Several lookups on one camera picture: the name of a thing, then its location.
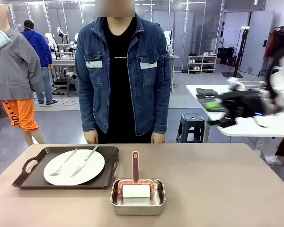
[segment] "black hair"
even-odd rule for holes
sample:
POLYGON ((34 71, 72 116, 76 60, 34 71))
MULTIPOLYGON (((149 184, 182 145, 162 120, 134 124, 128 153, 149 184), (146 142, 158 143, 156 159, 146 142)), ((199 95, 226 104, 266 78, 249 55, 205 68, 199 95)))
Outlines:
POLYGON ((30 29, 34 29, 34 23, 31 20, 25 20, 23 23, 24 27, 28 27, 30 29))

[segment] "black t-shirt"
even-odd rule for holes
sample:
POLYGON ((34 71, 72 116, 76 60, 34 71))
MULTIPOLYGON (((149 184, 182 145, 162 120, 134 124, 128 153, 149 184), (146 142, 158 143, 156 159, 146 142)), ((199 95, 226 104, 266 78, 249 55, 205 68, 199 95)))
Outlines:
POLYGON ((118 137, 125 133, 127 136, 135 136, 127 52, 136 30, 136 18, 133 17, 129 27, 121 35, 111 33, 107 19, 103 26, 110 55, 110 100, 106 136, 118 137))

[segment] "shoe rack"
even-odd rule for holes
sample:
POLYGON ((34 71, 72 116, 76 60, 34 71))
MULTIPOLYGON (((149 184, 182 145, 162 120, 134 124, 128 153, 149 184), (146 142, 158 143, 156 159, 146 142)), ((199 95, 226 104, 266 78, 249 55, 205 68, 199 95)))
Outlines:
POLYGON ((203 55, 198 55, 198 56, 189 56, 188 57, 188 73, 189 72, 196 72, 196 73, 206 73, 205 71, 213 71, 216 68, 216 62, 217 62, 217 56, 203 56, 203 55), (200 69, 196 69, 196 70, 190 70, 190 67, 200 67, 200 69), (212 66, 213 69, 203 69, 204 66, 212 66))

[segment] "blue hoodie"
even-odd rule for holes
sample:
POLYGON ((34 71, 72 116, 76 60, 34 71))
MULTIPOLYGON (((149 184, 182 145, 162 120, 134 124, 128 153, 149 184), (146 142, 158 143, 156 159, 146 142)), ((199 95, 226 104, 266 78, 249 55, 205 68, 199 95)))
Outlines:
POLYGON ((49 64, 51 65, 53 63, 52 53, 44 37, 33 30, 23 31, 21 33, 25 36, 25 38, 29 41, 29 43, 38 54, 41 67, 48 67, 49 64))

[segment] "green object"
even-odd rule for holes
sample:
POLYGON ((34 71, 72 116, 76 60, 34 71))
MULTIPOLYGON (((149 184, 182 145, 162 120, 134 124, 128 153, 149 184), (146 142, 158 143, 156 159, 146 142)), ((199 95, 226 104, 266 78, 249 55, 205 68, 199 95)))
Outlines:
POLYGON ((218 102, 208 102, 208 103, 205 103, 205 107, 207 109, 216 109, 216 108, 220 108, 221 105, 218 102))

